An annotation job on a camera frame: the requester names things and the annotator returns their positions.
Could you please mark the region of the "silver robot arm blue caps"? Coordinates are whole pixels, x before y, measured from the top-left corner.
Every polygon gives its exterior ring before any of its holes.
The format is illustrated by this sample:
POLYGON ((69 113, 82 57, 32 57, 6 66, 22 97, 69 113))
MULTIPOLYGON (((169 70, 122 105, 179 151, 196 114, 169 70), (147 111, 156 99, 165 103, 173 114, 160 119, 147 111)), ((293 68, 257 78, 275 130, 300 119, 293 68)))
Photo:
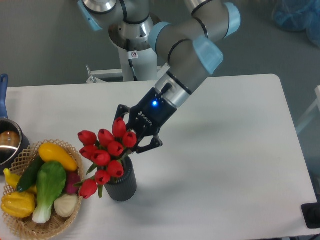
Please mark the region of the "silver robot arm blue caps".
POLYGON ((129 116, 127 128, 138 141, 151 137, 150 144, 135 144, 125 154, 160 147, 161 127, 222 63, 224 56, 215 42, 239 29, 239 10, 230 2, 187 0, 191 19, 174 26, 151 14, 147 0, 80 0, 77 4, 92 30, 108 30, 125 82, 156 80, 136 106, 117 108, 115 116, 129 116))

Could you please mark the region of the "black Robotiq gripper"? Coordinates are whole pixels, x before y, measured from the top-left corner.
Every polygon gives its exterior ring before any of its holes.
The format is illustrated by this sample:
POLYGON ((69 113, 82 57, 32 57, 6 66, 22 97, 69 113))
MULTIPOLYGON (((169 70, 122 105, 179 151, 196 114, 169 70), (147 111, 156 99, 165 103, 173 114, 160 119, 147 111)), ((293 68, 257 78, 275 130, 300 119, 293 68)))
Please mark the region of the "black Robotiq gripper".
POLYGON ((133 153, 141 154, 163 146, 163 141, 158 133, 161 127, 172 117, 177 108, 172 106, 168 100, 165 100, 165 94, 171 90, 170 87, 163 87, 160 92, 152 88, 140 102, 128 107, 119 104, 115 113, 114 122, 118 119, 123 120, 127 128, 135 131, 137 143, 124 151, 122 159, 127 158, 133 153), (152 136, 149 144, 140 146, 145 137, 152 136))

